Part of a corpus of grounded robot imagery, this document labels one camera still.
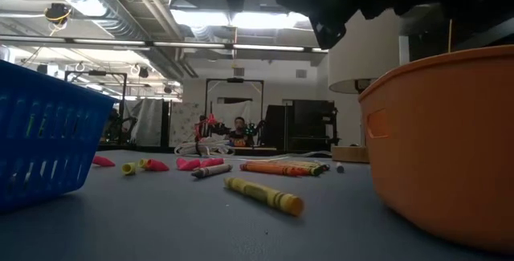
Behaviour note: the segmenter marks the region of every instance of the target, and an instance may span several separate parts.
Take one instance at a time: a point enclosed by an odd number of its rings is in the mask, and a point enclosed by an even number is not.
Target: metal frame
[[[211,82],[211,81],[226,81],[227,83],[231,83],[229,80],[230,79],[206,79],[205,116],[207,116],[207,98],[209,97],[209,82]],[[263,119],[263,108],[264,108],[264,80],[243,80],[242,83],[236,83],[236,84],[244,84],[246,82],[259,83],[263,87],[263,89],[261,89],[261,91],[260,91],[260,120],[262,120]]]
[[[296,53],[328,54],[328,50],[318,47],[292,47],[280,45],[239,44],[239,43],[198,43],[183,41],[122,40],[122,39],[86,39],[72,37],[45,37],[29,35],[0,35],[0,42],[15,46],[42,46],[84,49],[134,50],[150,51],[155,47],[226,49],[236,51],[281,51]]]
[[[70,74],[74,74],[76,75],[76,77],[79,77],[83,74],[87,74],[87,75],[91,75],[91,76],[106,76],[106,75],[113,75],[113,77],[115,75],[121,75],[123,77],[123,88],[122,88],[122,92],[121,92],[121,101],[120,101],[120,115],[121,117],[123,118],[123,112],[125,110],[125,90],[127,89],[127,74],[126,73],[123,73],[123,72],[106,72],[106,71],[65,71],[64,72],[64,81],[67,82],[67,77],[70,75]],[[123,131],[123,125],[120,126],[120,136],[121,136],[121,133]],[[121,138],[118,137],[118,145],[121,145]]]

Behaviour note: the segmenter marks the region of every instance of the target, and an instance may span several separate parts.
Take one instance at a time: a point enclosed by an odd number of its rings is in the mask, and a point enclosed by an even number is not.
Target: ceiling light
[[[247,29],[284,29],[293,28],[296,20],[286,14],[271,14],[259,12],[237,13],[232,20],[232,26]]]
[[[303,14],[300,14],[300,13],[296,13],[296,12],[289,12],[288,18],[293,20],[294,22],[308,21],[308,17],[307,16],[305,16]]]
[[[178,24],[189,27],[229,25],[225,12],[171,10],[171,14]]]
[[[78,80],[80,80],[80,81],[82,81],[82,82],[84,82],[84,83],[88,83],[88,82],[90,82],[89,80],[86,80],[86,79],[85,79],[84,77],[82,77],[82,76],[77,77],[77,79],[78,79]]]
[[[39,37],[39,36],[18,36],[18,35],[0,35],[0,40],[4,41],[33,41],[37,43],[64,43],[62,38],[57,37]]]
[[[122,93],[121,93],[121,92],[117,92],[117,91],[115,91],[114,89],[111,89],[111,88],[104,88],[104,90],[108,90],[108,91],[110,91],[110,92],[116,93],[118,96],[121,96],[121,95],[122,95]]]
[[[136,40],[112,40],[112,39],[75,39],[76,43],[82,44],[112,44],[112,45],[145,45],[144,41]]]
[[[97,90],[97,91],[101,91],[102,90],[102,87],[98,84],[88,84],[86,85],[86,88],[90,88],[90,89],[94,89],[94,90]]]
[[[243,50],[266,50],[266,51],[303,51],[303,47],[280,47],[272,45],[251,45],[251,44],[234,44],[235,49]]]
[[[117,100],[121,100],[121,96],[111,96],[112,98],[115,98]],[[125,100],[137,100],[137,96],[126,96]]]
[[[158,47],[181,47],[181,48],[225,48],[225,44],[221,43],[169,43],[169,42],[155,42],[153,43]]]
[[[313,48],[312,52],[316,53],[328,53],[328,49],[321,49],[321,48]]]
[[[102,83],[104,86],[123,86],[123,84],[119,83]],[[132,88],[151,88],[150,84],[127,84],[128,87]]]

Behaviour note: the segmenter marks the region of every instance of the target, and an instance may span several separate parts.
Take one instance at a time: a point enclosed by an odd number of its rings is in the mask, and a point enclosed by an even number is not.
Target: yellow crayon
[[[226,177],[225,186],[258,201],[266,203],[272,208],[281,210],[293,216],[300,216],[304,210],[304,201],[292,194],[282,193],[278,190],[245,181],[238,177]]]
[[[126,163],[121,166],[121,171],[125,176],[132,176],[136,174],[136,164]]]

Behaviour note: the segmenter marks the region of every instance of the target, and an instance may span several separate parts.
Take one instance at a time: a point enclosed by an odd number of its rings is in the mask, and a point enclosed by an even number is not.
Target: crayon
[[[139,162],[137,163],[137,166],[139,166],[142,169],[146,169],[147,164],[148,164],[147,159],[140,159]]]
[[[115,164],[111,160],[107,159],[106,157],[100,157],[100,156],[95,156],[93,158],[92,163],[95,165],[104,166],[104,167],[115,166]]]
[[[300,216],[304,210],[304,201],[293,194],[282,193],[238,177],[226,177],[223,181],[228,189],[245,194],[293,216]]]
[[[213,165],[208,168],[196,169],[191,173],[191,176],[197,178],[203,178],[212,176],[219,173],[229,172],[232,169],[232,165],[223,164],[223,165]]]
[[[165,171],[169,170],[169,168],[162,161],[149,159],[146,162],[145,170],[149,170],[149,171],[153,171],[153,172],[165,172]]]
[[[195,159],[187,161],[181,157],[177,159],[177,169],[179,170],[193,170],[200,166],[200,160]]]
[[[134,163],[126,163],[121,166],[121,172],[125,176],[132,176],[136,174],[136,164]]]
[[[249,161],[246,164],[252,164],[252,165],[276,165],[276,166],[281,166],[281,167],[297,168],[298,169],[297,171],[301,175],[305,175],[305,176],[315,176],[315,177],[317,177],[321,173],[324,172],[324,169],[321,166],[301,165],[301,164],[296,164],[294,161]]]
[[[222,158],[206,159],[206,160],[202,161],[202,164],[200,165],[200,168],[205,168],[205,167],[213,166],[213,165],[221,165],[224,162],[225,161]]]
[[[300,175],[309,175],[305,169],[296,168],[291,166],[281,166],[281,165],[266,165],[266,164],[256,164],[256,163],[245,163],[239,166],[241,170],[256,172],[256,173],[273,173],[284,176],[300,176]]]

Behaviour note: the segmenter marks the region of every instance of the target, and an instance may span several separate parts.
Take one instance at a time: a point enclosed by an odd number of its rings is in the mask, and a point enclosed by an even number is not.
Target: ceiling
[[[191,29],[187,25],[176,25],[177,30],[174,31],[182,38],[177,39],[177,35],[171,35],[161,22],[154,16],[156,8],[164,7],[169,11],[169,0],[158,0],[154,2],[150,0],[153,7],[148,7],[148,3],[143,0],[117,0],[127,10],[137,25],[147,33],[148,37],[153,40],[188,40],[200,41],[195,38]],[[245,10],[256,12],[258,9],[268,12],[271,6],[263,6],[259,2],[269,2],[268,0],[246,0]],[[0,34],[2,35],[37,35],[69,37],[69,38],[92,38],[92,39],[111,39],[112,36],[106,30],[99,27],[91,21],[91,17],[81,14],[77,10],[73,10],[73,14],[62,30],[55,31],[55,26],[42,16],[44,10],[49,8],[52,3],[70,3],[66,0],[0,0]],[[190,10],[216,10],[218,4],[225,3],[225,0],[173,0],[172,9],[182,9],[187,4]],[[289,29],[234,29],[230,27],[210,27],[214,37],[221,42],[232,43],[237,39],[237,43],[241,44],[263,44],[263,45],[279,45],[279,46],[299,46],[299,47],[317,47],[316,39],[308,21],[302,20],[296,23],[294,27]],[[164,48],[161,53],[171,61],[182,59],[186,61],[193,72],[187,71],[183,66],[182,75],[173,73],[174,77],[164,77],[160,67],[156,65],[153,69],[151,63],[153,59],[148,60],[146,55],[138,51],[114,51],[100,49],[77,49],[77,48],[49,48],[49,47],[31,47],[17,46],[10,47],[16,55],[16,61],[22,63],[24,60],[30,59],[30,62],[24,63],[28,67],[37,67],[39,63],[56,63],[61,70],[75,70],[78,66],[85,69],[96,69],[105,71],[125,72],[128,74],[130,83],[146,83],[151,88],[145,89],[145,94],[160,94],[166,82],[170,79],[181,81],[181,78],[188,77],[230,77],[232,76],[232,65],[237,63],[241,67],[246,67],[247,72],[252,78],[263,80],[277,80],[277,76],[281,82],[308,82],[316,78],[316,67],[323,59],[324,54],[309,54],[299,52],[274,52],[274,51],[209,51],[185,49],[177,51],[174,48]],[[134,72],[138,67],[148,66],[148,79],[140,79]],[[308,78],[298,80],[291,75],[294,71],[292,67],[304,67],[310,72]],[[95,77],[85,75],[86,80],[92,82],[100,82]]]

